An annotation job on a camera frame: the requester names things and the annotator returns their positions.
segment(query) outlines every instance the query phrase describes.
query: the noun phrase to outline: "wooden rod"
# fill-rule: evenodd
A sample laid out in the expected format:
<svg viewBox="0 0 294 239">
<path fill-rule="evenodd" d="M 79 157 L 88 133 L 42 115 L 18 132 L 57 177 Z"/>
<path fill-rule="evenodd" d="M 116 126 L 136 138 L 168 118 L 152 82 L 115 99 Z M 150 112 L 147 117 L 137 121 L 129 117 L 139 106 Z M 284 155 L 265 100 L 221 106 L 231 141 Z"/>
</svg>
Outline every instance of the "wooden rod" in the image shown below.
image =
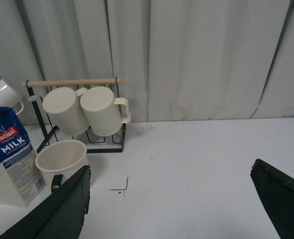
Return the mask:
<svg viewBox="0 0 294 239">
<path fill-rule="evenodd" d="M 117 83 L 122 83 L 122 78 L 117 78 Z M 46 87 L 46 86 L 77 86 L 77 85 L 98 85 L 116 84 L 115 78 L 110 79 L 90 79 L 90 80 L 63 80 L 63 81 L 28 81 L 22 82 L 23 87 Z"/>
</svg>

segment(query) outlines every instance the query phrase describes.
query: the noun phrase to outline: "white table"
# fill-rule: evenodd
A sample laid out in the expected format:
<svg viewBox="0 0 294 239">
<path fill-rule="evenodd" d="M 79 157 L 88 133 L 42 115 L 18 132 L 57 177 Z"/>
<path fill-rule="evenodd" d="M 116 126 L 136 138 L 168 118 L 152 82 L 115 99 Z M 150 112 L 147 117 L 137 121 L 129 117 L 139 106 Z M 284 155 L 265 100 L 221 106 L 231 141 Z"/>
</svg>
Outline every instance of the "white table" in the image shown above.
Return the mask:
<svg viewBox="0 0 294 239">
<path fill-rule="evenodd" d="M 38 146 L 40 129 L 27 129 Z M 130 123 L 126 134 L 123 153 L 89 155 L 80 239 L 279 239 L 250 170 L 260 158 L 294 178 L 294 119 Z M 0 234 L 49 194 L 0 205 Z"/>
</svg>

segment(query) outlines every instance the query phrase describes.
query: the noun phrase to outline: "mug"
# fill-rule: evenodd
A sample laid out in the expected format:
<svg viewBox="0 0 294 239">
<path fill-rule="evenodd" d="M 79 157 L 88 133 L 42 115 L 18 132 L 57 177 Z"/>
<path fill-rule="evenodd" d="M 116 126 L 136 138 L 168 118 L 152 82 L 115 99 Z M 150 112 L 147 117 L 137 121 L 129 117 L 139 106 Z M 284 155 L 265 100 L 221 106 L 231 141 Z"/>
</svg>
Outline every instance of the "mug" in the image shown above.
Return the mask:
<svg viewBox="0 0 294 239">
<path fill-rule="evenodd" d="M 21 103 L 21 109 L 16 113 L 17 115 L 24 109 L 21 96 L 4 80 L 0 80 L 0 106 L 13 108 L 19 102 Z"/>
<path fill-rule="evenodd" d="M 48 93 L 43 101 L 43 109 L 66 135 L 77 136 L 89 128 L 79 100 L 79 96 L 86 91 L 86 88 L 74 91 L 60 87 Z"/>
<path fill-rule="evenodd" d="M 47 187 L 54 191 L 81 167 L 89 165 L 86 145 L 74 139 L 51 144 L 36 156 L 35 164 Z"/>
<path fill-rule="evenodd" d="M 118 105 L 126 106 L 127 117 L 121 117 Z M 98 136 L 113 135 L 123 123 L 131 121 L 128 100 L 115 98 L 107 87 L 98 86 L 87 90 L 81 98 L 81 106 L 92 131 Z"/>
</svg>

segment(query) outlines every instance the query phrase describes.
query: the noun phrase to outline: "black metal rack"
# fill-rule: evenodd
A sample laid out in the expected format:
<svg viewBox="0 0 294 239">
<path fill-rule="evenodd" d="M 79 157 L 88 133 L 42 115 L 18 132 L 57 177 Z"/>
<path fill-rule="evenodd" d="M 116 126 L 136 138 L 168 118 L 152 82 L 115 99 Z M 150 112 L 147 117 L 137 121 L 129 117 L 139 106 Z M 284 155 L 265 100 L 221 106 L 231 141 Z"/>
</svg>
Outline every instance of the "black metal rack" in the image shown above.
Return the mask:
<svg viewBox="0 0 294 239">
<path fill-rule="evenodd" d="M 23 86 L 25 86 L 27 88 L 28 94 L 30 96 L 29 100 L 32 102 L 37 120 L 39 122 L 39 125 L 41 127 L 43 136 L 44 136 L 44 140 L 42 141 L 42 143 L 39 145 L 39 147 L 37 148 L 37 153 L 39 153 L 44 147 L 48 146 L 50 144 L 50 139 L 52 138 L 52 136 L 55 137 L 56 141 L 58 140 L 58 137 L 56 135 L 56 133 L 59 131 L 59 128 L 57 125 L 53 125 L 51 122 L 50 117 L 47 115 L 49 124 L 50 124 L 50 130 L 48 131 L 41 113 L 41 110 L 38 106 L 38 101 L 41 100 L 41 102 L 43 102 L 43 99 L 41 96 L 36 96 L 33 90 L 33 87 L 46 87 L 47 91 L 52 91 L 52 87 L 61 87 L 61 86 L 76 86 L 77 89 L 79 88 L 79 86 L 91 86 L 91 85 L 96 85 L 96 84 L 100 84 L 100 85 L 104 85 L 106 87 L 106 85 L 108 85 L 110 87 L 110 89 L 114 92 L 114 90 L 116 90 L 116 92 L 114 92 L 114 94 L 116 93 L 116 97 L 120 97 L 119 94 L 119 85 L 122 83 L 122 79 L 120 78 L 112 78 L 112 79 L 93 79 L 93 80 L 70 80 L 70 81 L 42 81 L 42 82 L 31 82 L 31 81 L 26 81 L 24 83 L 22 83 Z M 87 148 L 87 153 L 120 153 L 123 152 L 124 149 L 124 142 L 125 142 L 125 135 L 126 135 L 126 124 L 122 124 L 121 129 L 114 135 L 108 136 L 110 137 L 108 140 L 109 144 L 106 144 L 106 139 L 108 137 L 100 137 L 99 140 L 93 140 L 91 139 L 90 134 L 91 130 L 90 128 L 86 130 L 85 133 L 83 133 L 84 135 L 86 135 L 86 137 L 83 137 L 83 139 L 86 139 L 87 142 L 86 145 L 92 145 L 92 146 L 97 146 L 96 148 Z"/>
</svg>

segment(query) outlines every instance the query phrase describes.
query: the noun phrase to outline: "gray curtain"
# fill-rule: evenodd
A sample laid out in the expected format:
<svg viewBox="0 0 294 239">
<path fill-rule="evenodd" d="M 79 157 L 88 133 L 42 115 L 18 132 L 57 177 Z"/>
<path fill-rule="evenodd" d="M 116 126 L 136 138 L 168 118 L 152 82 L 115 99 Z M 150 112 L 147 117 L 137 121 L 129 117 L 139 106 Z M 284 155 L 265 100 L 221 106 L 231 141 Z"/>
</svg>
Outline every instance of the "gray curtain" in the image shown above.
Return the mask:
<svg viewBox="0 0 294 239">
<path fill-rule="evenodd" d="M 265 85 L 289 4 L 0 0 L 0 78 L 27 98 L 26 80 L 121 77 L 133 121 L 294 117 L 294 10 Z"/>
</svg>

